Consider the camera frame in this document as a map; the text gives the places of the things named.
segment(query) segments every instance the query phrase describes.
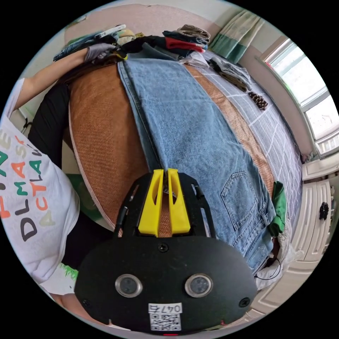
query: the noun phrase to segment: yellow clip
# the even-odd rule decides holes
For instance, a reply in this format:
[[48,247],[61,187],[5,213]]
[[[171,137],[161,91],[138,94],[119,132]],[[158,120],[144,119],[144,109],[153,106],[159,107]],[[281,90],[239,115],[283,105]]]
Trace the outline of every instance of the yellow clip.
[[168,188],[169,188],[169,223],[172,234],[186,234],[190,231],[191,226],[187,215],[184,195],[181,189],[177,169],[168,169]]
[[159,237],[159,224],[162,208],[163,169],[153,172],[151,184],[139,223],[139,232]]

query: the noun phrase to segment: smartphone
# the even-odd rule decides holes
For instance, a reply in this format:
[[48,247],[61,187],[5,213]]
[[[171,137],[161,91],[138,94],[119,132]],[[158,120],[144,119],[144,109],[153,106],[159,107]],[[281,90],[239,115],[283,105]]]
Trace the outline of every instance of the smartphone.
[[101,39],[103,38],[104,36],[106,35],[109,35],[109,34],[112,34],[112,33],[115,33],[115,32],[118,32],[118,31],[121,31],[122,29],[126,28],[126,25],[119,25],[119,26],[116,26],[116,27],[112,27],[102,33],[99,33],[97,35],[94,36],[95,39]]

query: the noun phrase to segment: grid-patterned bed sheet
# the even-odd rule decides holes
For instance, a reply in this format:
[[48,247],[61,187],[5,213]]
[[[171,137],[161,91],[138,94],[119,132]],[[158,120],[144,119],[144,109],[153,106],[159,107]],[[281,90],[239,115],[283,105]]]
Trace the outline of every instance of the grid-patterned bed sheet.
[[[220,58],[211,51],[206,51],[203,55],[206,60],[213,56]],[[253,79],[252,91],[263,96],[268,103],[264,111],[256,106],[247,93],[221,77],[211,67],[196,69],[233,103],[247,122],[266,156],[274,179],[284,184],[288,204],[287,217],[294,231],[301,204],[302,163],[299,148],[277,106]]]

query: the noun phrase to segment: person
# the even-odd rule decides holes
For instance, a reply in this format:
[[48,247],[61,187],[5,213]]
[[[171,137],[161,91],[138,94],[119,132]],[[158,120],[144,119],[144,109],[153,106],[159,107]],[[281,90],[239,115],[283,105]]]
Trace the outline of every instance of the person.
[[[18,80],[1,117],[0,217],[16,255],[38,284],[48,280],[61,262],[77,269],[84,256],[113,233],[80,211],[79,197],[61,170],[70,99],[67,85],[57,84],[45,95],[27,138],[9,117],[71,69],[114,48],[96,44]],[[50,296],[70,312],[99,323],[74,294]]]

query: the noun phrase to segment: woven mat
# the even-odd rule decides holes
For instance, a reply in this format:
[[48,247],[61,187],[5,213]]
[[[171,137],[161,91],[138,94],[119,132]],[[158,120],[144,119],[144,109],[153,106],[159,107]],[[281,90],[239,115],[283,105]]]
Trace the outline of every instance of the woven mat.
[[[272,195],[273,175],[240,113],[209,80],[194,68],[187,66],[187,69],[219,106],[239,141],[251,154]],[[79,169],[101,214],[114,227],[120,204],[130,186],[148,172],[131,106],[117,65],[86,74],[70,87],[70,132]],[[162,201],[160,237],[169,237],[167,194]]]

